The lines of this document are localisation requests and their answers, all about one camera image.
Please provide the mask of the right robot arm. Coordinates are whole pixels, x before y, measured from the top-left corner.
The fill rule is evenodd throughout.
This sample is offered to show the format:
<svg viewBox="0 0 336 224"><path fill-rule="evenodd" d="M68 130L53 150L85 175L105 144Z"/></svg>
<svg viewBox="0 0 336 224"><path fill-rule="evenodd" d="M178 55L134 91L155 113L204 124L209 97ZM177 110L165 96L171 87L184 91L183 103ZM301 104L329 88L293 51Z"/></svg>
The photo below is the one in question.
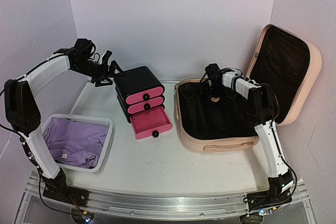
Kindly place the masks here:
<svg viewBox="0 0 336 224"><path fill-rule="evenodd" d="M275 119L280 108L272 88L243 76L239 69L220 69L215 63L205 67L200 82L208 85L209 99L220 98L230 89L247 101L248 124L256 131L265 152L269 184L265 191L247 194L249 210L266 210L291 202L298 179L286 161L277 134Z"/></svg>

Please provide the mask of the white perforated plastic basket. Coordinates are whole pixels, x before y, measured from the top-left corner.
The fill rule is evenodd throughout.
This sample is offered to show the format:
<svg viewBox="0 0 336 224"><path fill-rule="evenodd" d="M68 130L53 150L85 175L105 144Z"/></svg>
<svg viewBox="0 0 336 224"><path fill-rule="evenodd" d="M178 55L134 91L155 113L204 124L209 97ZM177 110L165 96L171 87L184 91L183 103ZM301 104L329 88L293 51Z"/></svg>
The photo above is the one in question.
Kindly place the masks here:
<svg viewBox="0 0 336 224"><path fill-rule="evenodd" d="M84 115L53 114L42 125L44 141L62 168L97 174L112 142L113 121Z"/></svg>

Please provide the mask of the pink round compact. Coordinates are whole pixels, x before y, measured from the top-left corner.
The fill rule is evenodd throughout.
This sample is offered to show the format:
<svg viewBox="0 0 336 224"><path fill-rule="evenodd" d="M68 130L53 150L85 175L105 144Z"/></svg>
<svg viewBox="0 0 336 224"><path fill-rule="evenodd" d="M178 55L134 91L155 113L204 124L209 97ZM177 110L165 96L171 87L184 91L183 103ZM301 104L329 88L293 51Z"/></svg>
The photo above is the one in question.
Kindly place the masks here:
<svg viewBox="0 0 336 224"><path fill-rule="evenodd" d="M218 98L212 97L211 101L217 103L217 102L220 101L220 97L218 97Z"/></svg>

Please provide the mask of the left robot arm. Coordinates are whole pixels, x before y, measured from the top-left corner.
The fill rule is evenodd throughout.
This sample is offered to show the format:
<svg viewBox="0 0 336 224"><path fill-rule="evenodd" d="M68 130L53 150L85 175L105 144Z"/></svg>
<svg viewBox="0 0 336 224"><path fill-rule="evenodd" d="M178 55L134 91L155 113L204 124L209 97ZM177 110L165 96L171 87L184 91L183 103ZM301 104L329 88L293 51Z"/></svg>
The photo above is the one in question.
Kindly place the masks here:
<svg viewBox="0 0 336 224"><path fill-rule="evenodd" d="M96 87L112 85L114 78L125 76L118 63L109 60L111 51L107 50L97 62L92 59L95 52L96 46L91 40L79 38L73 47L58 49L26 74L7 80L1 91L5 116L11 125L8 130L19 136L27 158L47 180L58 180L64 173L52 158L43 138L41 114L35 97L67 71L89 77Z"/></svg>

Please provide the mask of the pink hard-shell suitcase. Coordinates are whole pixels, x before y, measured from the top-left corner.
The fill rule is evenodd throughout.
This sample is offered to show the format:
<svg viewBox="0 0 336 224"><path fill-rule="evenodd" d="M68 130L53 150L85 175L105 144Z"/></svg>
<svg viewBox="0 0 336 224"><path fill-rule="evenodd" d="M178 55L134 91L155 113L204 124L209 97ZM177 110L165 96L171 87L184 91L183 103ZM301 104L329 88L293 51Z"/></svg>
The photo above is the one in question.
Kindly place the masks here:
<svg viewBox="0 0 336 224"><path fill-rule="evenodd" d="M322 67L320 51L281 27L269 24L261 32L247 77L274 91L277 125L298 117ZM207 98L205 83L186 79L176 90L176 118L182 144L195 152L230 152L251 148L259 137L248 124L247 101L227 89L220 101Z"/></svg>

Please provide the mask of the purple garment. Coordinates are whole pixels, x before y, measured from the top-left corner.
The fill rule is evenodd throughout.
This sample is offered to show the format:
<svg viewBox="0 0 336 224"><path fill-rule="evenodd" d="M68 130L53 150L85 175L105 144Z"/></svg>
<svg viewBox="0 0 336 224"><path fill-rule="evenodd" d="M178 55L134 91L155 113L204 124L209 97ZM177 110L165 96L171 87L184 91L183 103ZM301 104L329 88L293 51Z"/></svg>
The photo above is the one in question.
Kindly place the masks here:
<svg viewBox="0 0 336 224"><path fill-rule="evenodd" d="M98 165L109 127L66 118L52 118L44 133L57 163L93 169Z"/></svg>

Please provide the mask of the black pink drawer organizer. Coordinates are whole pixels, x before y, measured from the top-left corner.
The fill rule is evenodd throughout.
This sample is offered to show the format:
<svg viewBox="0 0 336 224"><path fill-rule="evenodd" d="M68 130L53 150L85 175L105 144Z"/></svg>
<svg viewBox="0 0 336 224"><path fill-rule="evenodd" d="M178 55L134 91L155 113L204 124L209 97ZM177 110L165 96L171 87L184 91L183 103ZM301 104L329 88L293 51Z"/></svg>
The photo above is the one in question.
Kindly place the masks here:
<svg viewBox="0 0 336 224"><path fill-rule="evenodd" d="M114 82L117 99L137 140L157 138L172 129L164 107L165 87L147 66L127 70Z"/></svg>

